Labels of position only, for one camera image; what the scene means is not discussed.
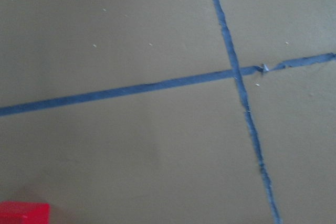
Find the red cube block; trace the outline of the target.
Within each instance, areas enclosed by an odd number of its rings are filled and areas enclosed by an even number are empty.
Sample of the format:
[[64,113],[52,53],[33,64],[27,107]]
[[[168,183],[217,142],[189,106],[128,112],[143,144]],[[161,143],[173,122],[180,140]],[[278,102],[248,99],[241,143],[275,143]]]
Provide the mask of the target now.
[[46,203],[1,202],[1,224],[47,224],[50,205]]

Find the crossing blue tape line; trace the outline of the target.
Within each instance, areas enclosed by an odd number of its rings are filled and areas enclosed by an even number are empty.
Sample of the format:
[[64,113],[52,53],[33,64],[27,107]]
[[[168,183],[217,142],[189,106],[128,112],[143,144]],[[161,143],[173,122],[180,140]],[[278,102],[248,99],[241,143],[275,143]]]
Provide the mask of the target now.
[[[283,62],[280,62],[275,67],[268,69],[267,67],[261,66],[249,66],[240,68],[240,73],[242,76],[252,75],[256,72],[260,72],[262,74],[267,72],[279,71],[286,68],[293,67],[303,67],[309,66],[316,63],[324,63],[328,61],[335,60],[335,53],[327,53],[317,56],[311,57],[303,57],[290,59]],[[120,87],[102,91],[95,91],[83,94],[70,95],[59,98],[52,98],[47,100],[35,101],[35,102],[27,102],[22,104],[10,105],[1,107],[1,116],[8,116],[14,114],[21,114],[32,111],[39,111],[45,109],[52,109],[61,106],[68,106],[78,103],[86,103],[116,97],[123,97],[128,95],[134,95],[138,93],[146,93],[152,92],[156,90],[177,88],[182,86],[190,86],[199,83],[206,83],[217,80],[231,79],[235,77],[235,73],[232,69],[218,71],[218,72],[210,72],[205,74],[198,74],[194,76],[175,78],[170,80],[164,80],[156,83],[147,83],[147,84],[137,84],[134,86],[128,87]]]

